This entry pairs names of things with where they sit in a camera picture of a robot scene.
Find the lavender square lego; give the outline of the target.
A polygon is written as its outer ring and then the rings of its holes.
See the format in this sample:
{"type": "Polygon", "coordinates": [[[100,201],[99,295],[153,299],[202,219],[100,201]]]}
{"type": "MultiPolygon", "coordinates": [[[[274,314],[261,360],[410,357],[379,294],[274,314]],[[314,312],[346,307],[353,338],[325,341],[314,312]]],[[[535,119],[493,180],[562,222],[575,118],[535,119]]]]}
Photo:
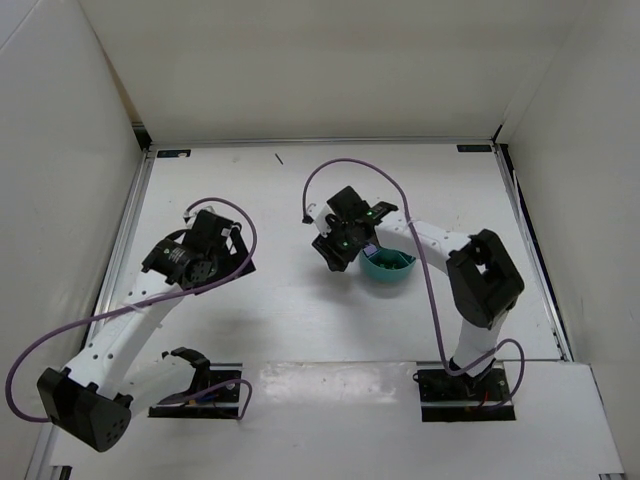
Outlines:
{"type": "Polygon", "coordinates": [[[363,249],[363,253],[367,257],[374,255],[376,252],[377,252],[377,247],[375,245],[368,245],[363,249]]]}

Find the green square lego brick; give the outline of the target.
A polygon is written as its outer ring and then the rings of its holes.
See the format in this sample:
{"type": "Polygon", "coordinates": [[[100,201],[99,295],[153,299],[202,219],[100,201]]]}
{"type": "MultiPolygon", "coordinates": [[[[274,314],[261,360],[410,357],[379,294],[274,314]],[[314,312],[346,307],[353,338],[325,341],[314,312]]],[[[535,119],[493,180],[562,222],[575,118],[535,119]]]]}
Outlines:
{"type": "Polygon", "coordinates": [[[394,259],[382,259],[378,262],[380,268],[395,270],[398,268],[398,263],[394,259]]]}

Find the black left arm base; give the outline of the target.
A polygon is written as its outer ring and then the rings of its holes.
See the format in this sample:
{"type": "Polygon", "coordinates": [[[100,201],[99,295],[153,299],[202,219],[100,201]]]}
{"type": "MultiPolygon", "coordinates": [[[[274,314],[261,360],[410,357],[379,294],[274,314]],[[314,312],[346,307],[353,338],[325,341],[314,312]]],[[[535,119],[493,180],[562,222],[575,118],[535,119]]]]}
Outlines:
{"type": "MultiPolygon", "coordinates": [[[[241,363],[212,364],[205,387],[242,377],[241,363]]],[[[171,405],[156,405],[148,409],[149,418],[234,420],[240,413],[241,385],[225,386],[197,400],[171,405]]]]}

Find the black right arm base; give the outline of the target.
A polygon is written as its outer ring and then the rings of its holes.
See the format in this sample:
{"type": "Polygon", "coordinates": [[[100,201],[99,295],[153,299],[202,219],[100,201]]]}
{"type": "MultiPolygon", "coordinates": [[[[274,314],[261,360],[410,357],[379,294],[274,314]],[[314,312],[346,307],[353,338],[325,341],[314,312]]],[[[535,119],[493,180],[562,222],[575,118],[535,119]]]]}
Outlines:
{"type": "Polygon", "coordinates": [[[413,375],[423,423],[511,422],[516,420],[505,369],[493,367],[479,382],[449,376],[442,368],[413,375]]]}

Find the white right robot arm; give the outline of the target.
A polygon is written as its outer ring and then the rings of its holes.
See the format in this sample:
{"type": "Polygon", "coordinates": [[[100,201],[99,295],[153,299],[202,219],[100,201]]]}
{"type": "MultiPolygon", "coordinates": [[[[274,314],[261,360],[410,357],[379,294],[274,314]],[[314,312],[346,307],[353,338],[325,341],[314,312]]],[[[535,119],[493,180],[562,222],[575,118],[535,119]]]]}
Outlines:
{"type": "Polygon", "coordinates": [[[371,206],[350,186],[322,206],[308,205],[303,222],[317,228],[312,246],[333,272],[345,271],[371,245],[415,258],[424,273],[446,275],[462,318],[447,373],[471,385],[488,375],[502,325],[525,287],[498,234],[461,234],[411,220],[392,203],[371,206]]]}

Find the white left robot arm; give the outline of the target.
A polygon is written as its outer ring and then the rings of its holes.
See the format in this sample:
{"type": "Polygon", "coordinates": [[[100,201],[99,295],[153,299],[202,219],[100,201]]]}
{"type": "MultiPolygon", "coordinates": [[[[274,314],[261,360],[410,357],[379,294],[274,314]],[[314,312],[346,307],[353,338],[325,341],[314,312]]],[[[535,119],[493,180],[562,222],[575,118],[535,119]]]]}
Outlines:
{"type": "Polygon", "coordinates": [[[115,446],[139,413],[209,399],[230,384],[214,383],[210,360],[186,347],[132,366],[183,299],[255,269],[239,223],[211,208],[187,215],[185,222],[143,260],[124,313],[106,321],[62,368],[46,369],[37,381],[48,420],[97,452],[115,446]]]}

